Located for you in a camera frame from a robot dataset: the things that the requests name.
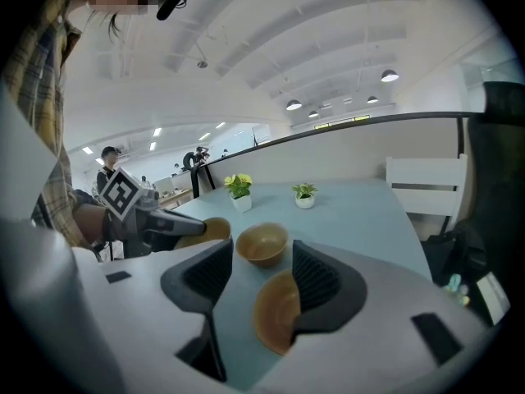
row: white chair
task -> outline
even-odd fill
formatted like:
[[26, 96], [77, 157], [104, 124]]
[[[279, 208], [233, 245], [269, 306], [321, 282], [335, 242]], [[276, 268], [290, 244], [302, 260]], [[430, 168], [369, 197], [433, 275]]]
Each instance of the white chair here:
[[450, 216], [446, 230], [458, 221], [467, 179], [467, 155], [459, 159], [386, 159], [386, 182], [400, 185], [453, 186], [455, 190], [392, 188], [407, 213]]

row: light blue tabletop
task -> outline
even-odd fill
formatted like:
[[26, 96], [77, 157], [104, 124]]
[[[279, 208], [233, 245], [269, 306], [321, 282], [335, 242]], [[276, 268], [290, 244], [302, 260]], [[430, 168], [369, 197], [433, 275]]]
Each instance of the light blue tabletop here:
[[315, 206], [295, 205], [291, 184], [252, 186], [253, 207], [235, 210], [221, 188], [176, 209], [197, 219], [222, 217], [231, 224], [231, 235], [260, 222], [278, 222], [290, 240], [281, 264], [264, 270], [234, 253], [231, 278], [213, 315], [227, 385], [239, 390], [252, 387], [281, 358], [255, 335], [253, 304], [258, 291], [275, 273], [291, 268], [293, 240], [332, 245], [409, 268], [431, 280], [425, 255], [412, 223], [390, 187], [380, 180], [316, 182]]

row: bowl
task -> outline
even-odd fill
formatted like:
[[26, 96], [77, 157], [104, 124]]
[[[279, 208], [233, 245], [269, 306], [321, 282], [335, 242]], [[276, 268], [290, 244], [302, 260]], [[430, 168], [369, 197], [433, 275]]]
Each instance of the bowl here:
[[255, 300], [253, 325], [258, 339], [268, 349], [284, 355], [291, 347], [294, 321], [300, 314], [299, 289], [291, 269], [276, 274]]
[[209, 218], [204, 221], [206, 231], [202, 235], [182, 236], [175, 245], [175, 249], [186, 248], [214, 240], [227, 240], [231, 236], [230, 223], [223, 218]]
[[237, 238], [235, 249], [243, 259], [269, 268], [278, 264], [288, 244], [288, 232], [278, 223], [260, 223], [246, 229]]

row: potted plant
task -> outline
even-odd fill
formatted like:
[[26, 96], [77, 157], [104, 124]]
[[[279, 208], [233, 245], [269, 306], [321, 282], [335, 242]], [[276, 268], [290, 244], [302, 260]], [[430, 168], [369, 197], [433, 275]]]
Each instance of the potted plant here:
[[241, 213], [247, 212], [252, 208], [252, 198], [250, 197], [249, 187], [252, 186], [252, 177], [246, 174], [227, 176], [224, 184], [228, 191], [233, 205]]
[[300, 208], [312, 208], [315, 204], [313, 193], [318, 191], [312, 184], [298, 184], [292, 187], [295, 191], [295, 203]]

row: flower pot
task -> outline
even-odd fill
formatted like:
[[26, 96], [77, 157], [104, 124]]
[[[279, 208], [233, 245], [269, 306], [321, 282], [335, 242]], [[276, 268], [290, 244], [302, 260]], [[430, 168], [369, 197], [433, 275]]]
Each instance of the flower pot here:
[[240, 199], [231, 199], [231, 202], [241, 213], [248, 212], [252, 208], [252, 197], [250, 195], [245, 195]]
[[315, 197], [313, 195], [310, 195], [307, 199], [295, 198], [295, 203], [299, 208], [312, 208], [315, 204]]

